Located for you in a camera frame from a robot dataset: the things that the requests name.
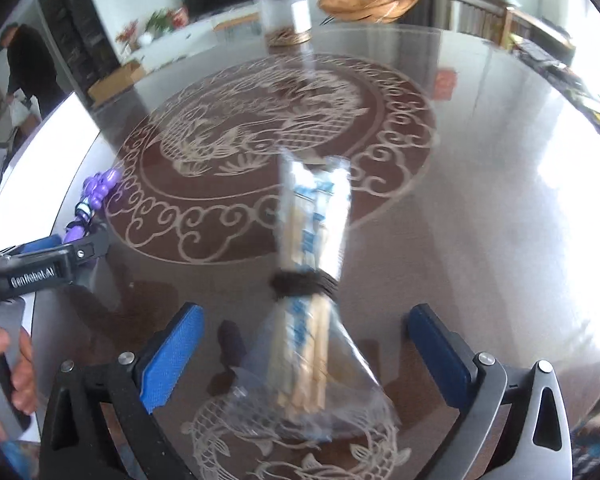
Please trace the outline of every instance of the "plastic bag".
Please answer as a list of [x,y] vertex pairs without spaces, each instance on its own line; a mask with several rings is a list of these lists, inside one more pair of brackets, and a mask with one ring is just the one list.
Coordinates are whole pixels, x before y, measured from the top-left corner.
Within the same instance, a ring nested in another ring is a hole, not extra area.
[[329,157],[310,171],[282,156],[276,238],[278,300],[239,368],[226,422],[251,437],[326,441],[360,432],[371,410],[397,421],[332,298],[340,278],[350,209],[349,161]]
[[11,114],[11,126],[20,126],[29,117],[29,109],[17,99],[14,99],[9,104],[9,112]]

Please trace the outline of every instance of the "white label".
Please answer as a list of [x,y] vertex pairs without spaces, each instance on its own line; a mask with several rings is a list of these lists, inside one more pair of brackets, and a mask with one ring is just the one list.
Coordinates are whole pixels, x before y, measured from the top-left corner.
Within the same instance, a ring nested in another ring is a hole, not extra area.
[[309,14],[309,2],[307,0],[292,3],[291,13],[294,16],[294,31],[296,34],[308,31],[311,28],[311,15]]

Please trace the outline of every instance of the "purple toy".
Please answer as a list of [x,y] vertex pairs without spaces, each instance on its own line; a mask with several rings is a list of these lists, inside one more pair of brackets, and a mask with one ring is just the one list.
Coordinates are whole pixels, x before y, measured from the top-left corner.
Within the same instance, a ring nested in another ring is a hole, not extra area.
[[82,196],[75,206],[75,219],[67,225],[63,243],[78,240],[87,233],[91,219],[119,180],[120,171],[111,168],[104,173],[96,173],[82,183]]

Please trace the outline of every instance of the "glass jar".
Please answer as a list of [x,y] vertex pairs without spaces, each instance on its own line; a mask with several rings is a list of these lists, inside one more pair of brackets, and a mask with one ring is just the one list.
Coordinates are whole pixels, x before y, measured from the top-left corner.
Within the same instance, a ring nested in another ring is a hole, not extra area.
[[269,46],[288,46],[311,39],[307,0],[257,0],[260,23]]

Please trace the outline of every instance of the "potted plant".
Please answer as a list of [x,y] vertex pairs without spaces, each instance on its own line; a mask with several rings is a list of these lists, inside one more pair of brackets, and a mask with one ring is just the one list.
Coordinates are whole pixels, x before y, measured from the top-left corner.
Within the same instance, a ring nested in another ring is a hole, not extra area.
[[154,38],[159,38],[166,32],[172,32],[173,27],[173,11],[171,9],[156,10],[146,22],[144,29],[151,32]]
[[116,41],[122,44],[122,51],[129,46],[131,50],[136,50],[136,31],[138,30],[138,20],[128,23],[116,36]]

